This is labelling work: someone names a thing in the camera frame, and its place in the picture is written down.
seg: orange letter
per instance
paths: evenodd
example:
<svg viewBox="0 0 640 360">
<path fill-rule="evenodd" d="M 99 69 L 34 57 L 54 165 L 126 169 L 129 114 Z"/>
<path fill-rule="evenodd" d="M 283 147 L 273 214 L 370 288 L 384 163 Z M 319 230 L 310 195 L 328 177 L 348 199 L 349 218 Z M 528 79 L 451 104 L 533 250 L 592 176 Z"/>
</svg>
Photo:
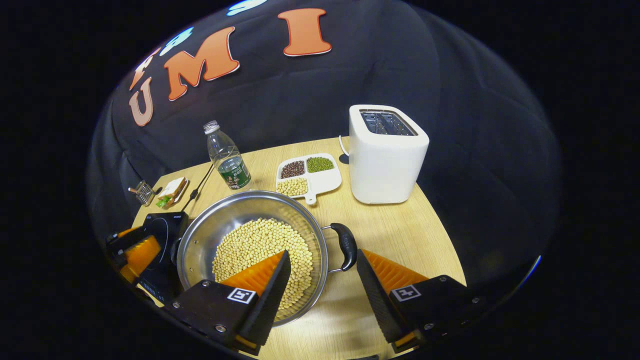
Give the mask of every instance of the orange letter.
<svg viewBox="0 0 640 360">
<path fill-rule="evenodd" d="M 129 91 L 131 91 L 131 89 L 133 89 L 133 86 L 142 78 L 142 75 L 145 73 L 145 67 L 149 66 L 149 64 L 151 63 L 151 59 L 154 57 L 154 55 L 158 51 L 160 51 L 159 47 L 156 49 L 156 51 L 151 53 L 151 55 L 149 55 L 149 57 L 146 58 L 145 61 L 143 61 L 140 65 L 138 65 L 138 67 L 136 68 L 136 73 L 135 73 L 135 75 L 133 75 L 133 81 L 131 82 L 131 86 L 129 87 Z"/>
<path fill-rule="evenodd" d="M 240 63 L 231 58 L 229 50 L 229 35 L 235 29 L 231 26 L 209 35 L 200 45 L 195 57 L 181 51 L 164 63 L 164 68 L 169 72 L 169 100 L 174 101 L 187 92 L 187 86 L 182 84 L 180 77 L 191 86 L 198 86 L 205 63 L 207 71 L 204 79 L 207 81 L 227 75 L 240 67 Z"/>
<path fill-rule="evenodd" d="M 147 125 L 147 122 L 151 120 L 151 115 L 154 114 L 154 103 L 151 101 L 151 90 L 149 88 L 149 84 L 151 84 L 151 77 L 147 78 L 145 82 L 140 86 L 142 95 L 145 98 L 145 113 L 140 112 L 137 91 L 131 96 L 131 99 L 129 99 L 129 106 L 131 107 L 133 120 L 136 121 L 136 124 L 138 126 Z"/>
<path fill-rule="evenodd" d="M 297 9 L 278 14 L 289 27 L 289 46 L 284 48 L 288 56 L 324 54 L 331 50 L 331 44 L 322 40 L 320 15 L 323 9 Z"/>
</svg>

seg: bottle cap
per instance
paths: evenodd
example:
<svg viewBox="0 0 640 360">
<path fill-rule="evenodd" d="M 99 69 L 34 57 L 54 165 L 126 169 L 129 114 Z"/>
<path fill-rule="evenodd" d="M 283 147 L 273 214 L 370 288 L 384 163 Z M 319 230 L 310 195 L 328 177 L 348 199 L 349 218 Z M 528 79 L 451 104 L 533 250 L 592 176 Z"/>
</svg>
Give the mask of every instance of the bottle cap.
<svg viewBox="0 0 640 360">
<path fill-rule="evenodd" d="M 220 125 L 218 125 L 217 121 L 213 120 L 213 121 L 210 121 L 210 122 L 204 124 L 203 127 L 204 127 L 204 133 L 209 135 L 212 132 L 214 132 L 215 130 L 218 130 L 220 128 Z"/>
</svg>

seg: wooden table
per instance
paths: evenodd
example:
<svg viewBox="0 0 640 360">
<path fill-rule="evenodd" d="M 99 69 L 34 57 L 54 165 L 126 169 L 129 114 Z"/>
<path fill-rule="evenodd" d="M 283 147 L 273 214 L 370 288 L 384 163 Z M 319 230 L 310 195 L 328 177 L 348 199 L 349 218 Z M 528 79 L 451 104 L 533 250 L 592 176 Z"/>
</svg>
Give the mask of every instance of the wooden table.
<svg viewBox="0 0 640 360">
<path fill-rule="evenodd" d="M 349 139 L 342 138 L 346 149 Z M 215 170 L 202 185 L 200 195 L 185 212 L 195 218 L 214 202 L 238 191 L 275 191 L 275 172 L 289 158 L 327 152 L 338 163 L 342 184 L 317 196 L 313 206 L 297 199 L 317 219 L 320 226 L 339 222 L 353 232 L 358 247 L 373 251 L 429 278 L 447 274 L 466 285 L 458 255 L 431 204 L 416 184 L 411 197 L 402 204 L 366 205 L 358 202 L 350 188 L 349 167 L 338 161 L 342 154 L 337 138 L 295 143 L 243 154 L 252 175 L 245 189 L 231 190 Z M 167 210 L 141 207 L 133 226 L 143 223 L 148 213 L 180 211 L 188 194 L 206 175 L 210 163 L 167 174 L 154 186 L 186 176 L 189 186 L 183 198 Z M 335 231 L 325 231 L 329 268 L 338 268 L 343 256 Z M 386 341 L 367 301 L 355 266 L 347 272 L 328 274 L 324 291 L 311 310 L 294 322 L 272 329 L 260 350 L 259 359 L 354 359 L 378 354 L 380 359 L 396 356 Z"/>
</svg>

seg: toaster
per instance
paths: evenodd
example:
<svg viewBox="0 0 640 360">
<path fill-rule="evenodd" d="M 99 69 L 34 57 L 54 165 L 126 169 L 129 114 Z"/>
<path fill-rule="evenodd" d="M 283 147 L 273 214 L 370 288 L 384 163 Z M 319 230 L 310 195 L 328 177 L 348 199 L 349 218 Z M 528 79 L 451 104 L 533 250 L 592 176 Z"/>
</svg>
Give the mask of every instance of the toaster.
<svg viewBox="0 0 640 360">
<path fill-rule="evenodd" d="M 353 196 L 365 204 L 406 201 L 428 147 L 427 134 L 399 109 L 351 106 L 349 174 Z"/>
</svg>

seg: plastic bottle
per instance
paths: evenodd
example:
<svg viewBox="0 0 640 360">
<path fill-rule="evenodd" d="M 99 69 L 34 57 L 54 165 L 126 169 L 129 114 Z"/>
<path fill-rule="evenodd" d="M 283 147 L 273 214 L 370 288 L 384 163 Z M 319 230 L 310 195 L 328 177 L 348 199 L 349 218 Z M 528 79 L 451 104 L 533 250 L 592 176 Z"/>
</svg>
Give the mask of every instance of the plastic bottle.
<svg viewBox="0 0 640 360">
<path fill-rule="evenodd" d="M 209 157 L 227 186 L 233 190 L 246 186 L 251 181 L 251 174 L 234 141 L 220 130 L 215 120 L 205 124 L 204 133 L 207 135 Z"/>
</svg>

